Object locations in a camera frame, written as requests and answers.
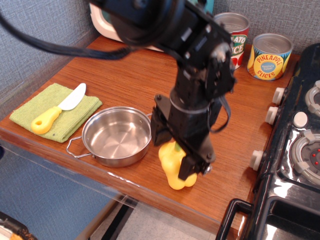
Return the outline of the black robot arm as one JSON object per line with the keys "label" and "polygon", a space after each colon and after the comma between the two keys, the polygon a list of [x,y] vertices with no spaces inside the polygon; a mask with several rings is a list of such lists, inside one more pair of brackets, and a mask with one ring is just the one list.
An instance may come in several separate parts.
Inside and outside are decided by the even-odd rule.
{"label": "black robot arm", "polygon": [[153,46],[177,62],[169,97],[156,95],[151,118],[152,141],[175,140],[184,150],[178,177],[207,173],[216,155],[210,133],[225,95],[236,82],[230,34],[187,0],[94,0],[107,12],[118,37],[139,49]]}

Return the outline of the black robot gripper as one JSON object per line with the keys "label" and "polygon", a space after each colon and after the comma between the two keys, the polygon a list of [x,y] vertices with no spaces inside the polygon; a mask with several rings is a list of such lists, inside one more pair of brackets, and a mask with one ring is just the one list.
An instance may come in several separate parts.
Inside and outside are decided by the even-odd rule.
{"label": "black robot gripper", "polygon": [[198,109],[188,110],[161,94],[156,95],[154,100],[150,122],[153,145],[160,146],[173,139],[186,153],[178,178],[185,181],[192,174],[205,175],[210,172],[211,164],[216,160],[210,130],[222,108],[221,102],[217,99],[199,105]]}

